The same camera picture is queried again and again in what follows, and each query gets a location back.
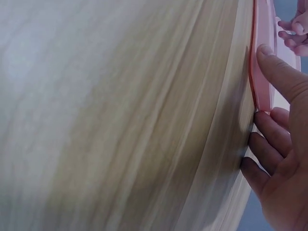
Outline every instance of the hand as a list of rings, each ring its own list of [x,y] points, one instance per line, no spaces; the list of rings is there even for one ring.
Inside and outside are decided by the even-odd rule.
[[[259,66],[290,103],[288,111],[258,112],[255,124],[265,138],[252,133],[251,151],[266,170],[248,157],[241,170],[260,199],[269,224],[277,231],[308,231],[308,76],[293,69],[261,45]]]
[[[298,0],[295,17],[290,21],[278,23],[284,30],[293,31],[295,35],[289,35],[285,31],[279,32],[279,37],[284,39],[287,47],[296,55],[308,56],[308,0]]]

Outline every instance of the gray background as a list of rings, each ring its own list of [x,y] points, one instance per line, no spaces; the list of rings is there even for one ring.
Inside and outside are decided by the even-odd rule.
[[[296,11],[296,0],[274,0],[276,14],[283,20],[293,18]],[[308,58],[302,58],[302,71],[308,73]],[[261,205],[252,192],[245,212],[243,214],[238,231],[272,231],[273,229],[265,221]]]

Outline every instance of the pink plastic strip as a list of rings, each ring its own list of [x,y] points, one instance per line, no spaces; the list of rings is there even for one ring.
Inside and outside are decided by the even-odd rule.
[[[273,107],[274,87],[263,76],[256,57],[257,48],[261,44],[269,45],[274,53],[293,68],[301,70],[300,57],[296,56],[284,45],[278,36],[282,30],[278,26],[280,19],[275,16],[273,0],[255,0],[254,31],[250,59],[250,83],[254,93],[256,108],[269,112]]]

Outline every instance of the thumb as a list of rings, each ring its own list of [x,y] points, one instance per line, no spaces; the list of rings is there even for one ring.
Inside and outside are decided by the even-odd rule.
[[[308,93],[308,77],[279,59],[269,46],[258,48],[257,60],[264,77],[289,103]]]
[[[292,22],[292,31],[297,35],[308,33],[308,11],[297,16]]]

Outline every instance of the finger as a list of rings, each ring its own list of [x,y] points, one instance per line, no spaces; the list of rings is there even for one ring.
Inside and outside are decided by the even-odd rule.
[[[280,26],[284,30],[292,30],[292,22],[287,22],[287,21],[279,21],[278,26]]]
[[[298,56],[308,56],[308,45],[299,45],[292,49]]]
[[[308,12],[304,12],[293,20],[292,31],[298,35],[304,35],[308,32]]]
[[[265,78],[289,103],[308,90],[307,75],[275,56],[270,47],[261,45],[257,51],[257,59]]]
[[[292,150],[290,134],[264,112],[256,113],[255,124],[269,144],[283,157],[287,157]]]
[[[250,134],[248,144],[260,164],[272,176],[283,157],[266,139],[256,132]]]
[[[283,108],[275,107],[270,112],[270,117],[281,127],[289,130],[289,111]]]
[[[279,31],[278,36],[283,40],[292,39],[297,45],[302,44],[307,39],[307,35],[290,35],[286,31]]]
[[[294,51],[294,48],[297,46],[297,43],[293,39],[290,39],[290,38],[286,39],[284,41],[284,44],[293,51]]]
[[[258,198],[261,199],[263,189],[270,179],[270,176],[260,169],[256,162],[249,157],[243,158],[241,171],[252,190],[256,193]]]

